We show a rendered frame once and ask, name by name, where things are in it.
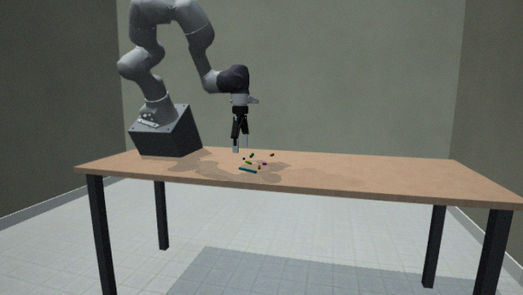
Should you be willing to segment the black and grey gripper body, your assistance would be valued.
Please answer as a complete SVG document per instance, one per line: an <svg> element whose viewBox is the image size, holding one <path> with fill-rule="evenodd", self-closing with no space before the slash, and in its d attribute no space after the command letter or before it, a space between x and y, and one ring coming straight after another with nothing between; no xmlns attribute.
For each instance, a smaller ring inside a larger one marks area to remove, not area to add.
<svg viewBox="0 0 523 295"><path fill-rule="evenodd" d="M241 119L245 117L244 114L248 114L248 106L233 106L232 113L236 114L236 116L240 118L240 120L239 120L239 124L240 124Z"/></svg>

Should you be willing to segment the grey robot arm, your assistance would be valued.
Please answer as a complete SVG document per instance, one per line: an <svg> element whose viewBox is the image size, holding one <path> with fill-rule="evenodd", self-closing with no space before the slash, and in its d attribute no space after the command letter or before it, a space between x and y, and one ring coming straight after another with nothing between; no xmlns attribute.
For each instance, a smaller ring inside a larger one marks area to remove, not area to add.
<svg viewBox="0 0 523 295"><path fill-rule="evenodd" d="M215 33L197 0L131 0L129 38L137 46L123 55L116 66L119 74L135 81L145 96L146 104L139 111L139 123L157 129L178 118L162 78L150 72L165 57L164 47L156 40L156 26L170 24L172 20L178 22L186 35L188 50L205 91L209 94L231 93L230 103L234 106L259 103L259 99L249 94L246 66L233 64L228 70L219 72L211 69L205 51L212 44Z"/></svg>

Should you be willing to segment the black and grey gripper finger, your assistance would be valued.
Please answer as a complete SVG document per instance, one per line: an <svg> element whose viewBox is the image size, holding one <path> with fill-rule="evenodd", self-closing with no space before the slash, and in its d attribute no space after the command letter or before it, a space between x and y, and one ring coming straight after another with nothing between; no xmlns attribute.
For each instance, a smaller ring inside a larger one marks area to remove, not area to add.
<svg viewBox="0 0 523 295"><path fill-rule="evenodd" d="M248 147L248 122L247 122L247 115L244 115L244 124L241 126L242 130L242 147L247 148Z"/></svg>
<svg viewBox="0 0 523 295"><path fill-rule="evenodd" d="M231 139L232 139L232 153L239 153L239 133L240 133L240 127L242 126L244 119L241 119L241 123L239 124L239 117L233 117L233 126L231 131Z"/></svg>

